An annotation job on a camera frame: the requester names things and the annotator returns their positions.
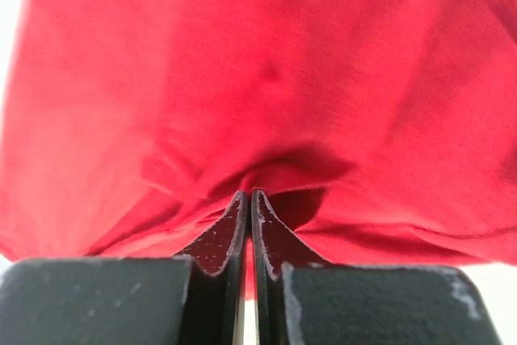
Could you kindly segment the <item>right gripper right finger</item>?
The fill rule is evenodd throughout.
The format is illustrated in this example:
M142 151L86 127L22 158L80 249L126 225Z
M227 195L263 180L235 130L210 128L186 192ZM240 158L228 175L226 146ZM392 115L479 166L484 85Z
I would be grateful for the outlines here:
M302 344L302 308L292 289L297 268L330 267L277 216L262 190L250 202L259 344Z

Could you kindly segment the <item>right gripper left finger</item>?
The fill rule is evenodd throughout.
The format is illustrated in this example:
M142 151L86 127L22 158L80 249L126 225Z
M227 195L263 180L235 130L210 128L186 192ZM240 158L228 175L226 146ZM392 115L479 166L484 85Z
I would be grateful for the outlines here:
M176 255L191 261L180 344L242 342L248 224L248 195L239 191L216 222Z

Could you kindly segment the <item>red t shirt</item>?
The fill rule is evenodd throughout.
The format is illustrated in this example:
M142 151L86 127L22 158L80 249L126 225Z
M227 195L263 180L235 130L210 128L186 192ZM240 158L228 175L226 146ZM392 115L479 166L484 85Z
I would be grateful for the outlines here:
M26 0L1 252L159 257L262 189L336 263L516 262L516 0Z

